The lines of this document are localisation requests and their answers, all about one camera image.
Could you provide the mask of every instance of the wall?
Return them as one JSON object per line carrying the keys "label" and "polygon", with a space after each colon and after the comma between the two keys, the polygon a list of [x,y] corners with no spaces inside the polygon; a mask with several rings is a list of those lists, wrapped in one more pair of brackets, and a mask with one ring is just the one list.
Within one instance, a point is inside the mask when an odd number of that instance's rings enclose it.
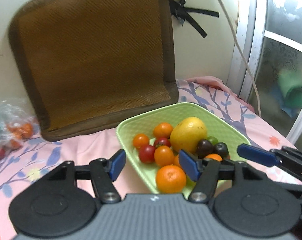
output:
{"label": "wall", "polygon": [[[7,37],[7,27],[14,13],[28,0],[0,0],[0,100],[25,98],[15,60]],[[222,12],[216,0],[186,0],[186,6]],[[236,25],[238,0],[223,0]],[[203,39],[188,23],[181,26],[173,19],[175,69],[177,78],[212,75],[226,82],[233,54],[234,42],[226,21],[220,18],[192,14],[208,33]],[[27,108],[32,111],[28,101]]]}

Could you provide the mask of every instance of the white cable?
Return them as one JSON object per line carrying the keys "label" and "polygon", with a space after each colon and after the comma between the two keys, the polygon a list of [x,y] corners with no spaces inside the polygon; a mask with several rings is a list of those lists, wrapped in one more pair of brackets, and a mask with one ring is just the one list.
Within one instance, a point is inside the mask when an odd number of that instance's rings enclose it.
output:
{"label": "white cable", "polygon": [[238,48],[238,51],[239,51],[240,54],[241,54],[241,57],[242,57],[242,59],[243,59],[243,61],[244,61],[244,65],[245,65],[245,67],[246,67],[246,69],[247,69],[247,72],[249,73],[249,76],[250,76],[251,79],[252,79],[253,88],[254,88],[254,91],[255,91],[255,94],[256,94],[256,97],[257,97],[257,109],[258,109],[259,117],[262,118],[262,116],[261,116],[260,96],[259,96],[259,92],[257,91],[257,87],[256,87],[256,84],[255,84],[255,81],[254,81],[254,77],[253,77],[253,75],[252,75],[252,73],[251,73],[251,70],[250,70],[249,65],[248,65],[248,63],[247,63],[247,60],[246,60],[246,58],[245,58],[245,56],[244,56],[244,54],[243,54],[243,51],[241,50],[240,45],[238,44],[238,40],[237,40],[237,38],[236,38],[236,33],[235,33],[235,30],[234,30],[234,28],[233,28],[233,26],[232,26],[232,22],[231,22],[230,16],[229,16],[229,14],[227,13],[226,8],[225,8],[225,6],[224,6],[222,0],[218,0],[218,2],[219,2],[219,4],[220,4],[220,6],[222,7],[222,10],[223,10],[223,12],[224,12],[224,14],[225,14],[225,16],[226,16],[226,19],[227,19],[227,21],[228,21],[228,23],[229,23],[229,26],[230,26],[230,29],[231,29],[231,32],[232,32],[232,36],[233,36],[233,39],[234,39],[234,42],[235,42],[235,45],[236,45],[236,47]]}

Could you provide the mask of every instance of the plastic bag of fruit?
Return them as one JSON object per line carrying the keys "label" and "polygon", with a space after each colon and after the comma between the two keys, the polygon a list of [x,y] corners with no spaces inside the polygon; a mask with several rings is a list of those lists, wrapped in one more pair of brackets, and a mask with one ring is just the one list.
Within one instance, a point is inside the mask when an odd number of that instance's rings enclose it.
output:
{"label": "plastic bag of fruit", "polygon": [[0,103],[0,159],[33,135],[33,117],[20,106]]}

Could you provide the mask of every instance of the pink bedsheet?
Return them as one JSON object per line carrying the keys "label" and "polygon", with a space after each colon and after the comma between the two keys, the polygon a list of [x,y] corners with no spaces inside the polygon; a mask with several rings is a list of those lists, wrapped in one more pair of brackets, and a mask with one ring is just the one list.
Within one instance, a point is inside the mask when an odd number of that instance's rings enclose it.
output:
{"label": "pink bedsheet", "polygon": [[[282,145],[293,147],[275,129],[229,93],[187,81],[179,81],[178,86],[180,102],[194,102],[203,106],[247,136],[253,145],[267,150],[280,148]],[[15,236],[8,217],[8,206],[31,183],[65,160],[74,160],[77,165],[84,165],[99,157],[109,158],[120,147],[115,129],[54,143],[44,141],[37,133],[23,148],[0,161],[0,239],[9,240]],[[273,180],[300,183],[277,167],[266,168],[256,163],[250,164],[265,171]],[[93,194],[89,181],[79,181],[78,186]],[[115,182],[115,187],[122,197],[130,192],[148,192],[128,162]]]}

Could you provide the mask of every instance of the plastic basket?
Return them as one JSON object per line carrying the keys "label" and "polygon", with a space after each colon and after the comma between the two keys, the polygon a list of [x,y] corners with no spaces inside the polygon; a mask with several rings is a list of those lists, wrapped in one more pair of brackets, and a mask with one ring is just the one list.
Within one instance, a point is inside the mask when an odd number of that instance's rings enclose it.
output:
{"label": "plastic basket", "polygon": [[[140,162],[138,151],[132,145],[133,138],[138,133],[144,133],[149,138],[153,138],[150,140],[150,144],[153,144],[155,139],[152,132],[158,124],[168,122],[175,127],[183,119],[192,116],[200,118],[205,123],[208,136],[215,136],[219,142],[227,144],[232,160],[245,160],[238,156],[236,149],[241,143],[250,144],[249,140],[232,126],[199,105],[177,103],[137,115],[121,122],[117,127],[116,134],[132,166],[152,193],[159,193],[155,183],[155,176],[159,167],[155,163],[144,164]],[[188,197],[193,187],[194,182],[188,179],[187,185],[182,191],[185,197]]]}

